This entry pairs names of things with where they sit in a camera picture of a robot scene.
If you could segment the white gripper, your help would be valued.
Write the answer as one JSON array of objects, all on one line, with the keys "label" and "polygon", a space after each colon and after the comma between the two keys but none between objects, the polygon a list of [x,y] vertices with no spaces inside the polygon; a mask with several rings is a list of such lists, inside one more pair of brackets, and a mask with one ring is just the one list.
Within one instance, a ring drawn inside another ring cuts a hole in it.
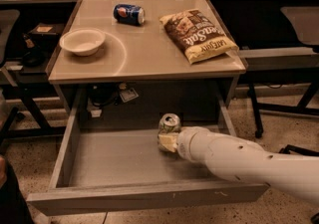
[{"label": "white gripper", "polygon": [[210,130],[204,127],[186,127],[179,134],[176,132],[160,133],[159,149],[176,152],[190,162],[203,162],[210,142]]}]

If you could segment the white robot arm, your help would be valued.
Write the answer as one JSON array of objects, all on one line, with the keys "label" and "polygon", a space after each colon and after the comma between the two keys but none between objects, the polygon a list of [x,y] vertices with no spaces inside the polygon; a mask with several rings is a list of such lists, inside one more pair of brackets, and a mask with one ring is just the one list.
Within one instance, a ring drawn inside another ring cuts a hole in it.
[{"label": "white robot arm", "polygon": [[263,184],[319,205],[319,157],[273,153],[259,144],[204,127],[162,129],[159,147],[215,176],[243,183]]}]

